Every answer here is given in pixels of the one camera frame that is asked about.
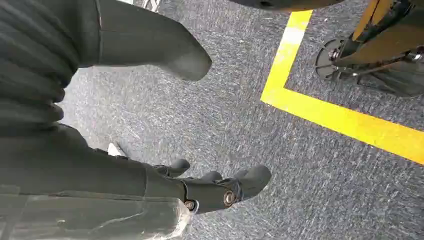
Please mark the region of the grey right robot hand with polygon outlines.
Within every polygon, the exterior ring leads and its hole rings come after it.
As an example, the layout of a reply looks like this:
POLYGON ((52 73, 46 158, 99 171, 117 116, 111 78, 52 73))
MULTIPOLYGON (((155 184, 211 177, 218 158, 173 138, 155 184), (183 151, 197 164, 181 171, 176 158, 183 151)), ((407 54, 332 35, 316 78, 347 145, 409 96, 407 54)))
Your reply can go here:
POLYGON ((212 61, 179 22, 118 0, 0 3, 0 237, 167 240, 195 214, 257 196, 263 165, 222 178, 190 164, 149 165, 91 148, 62 124, 79 68, 153 65, 199 81, 212 61))

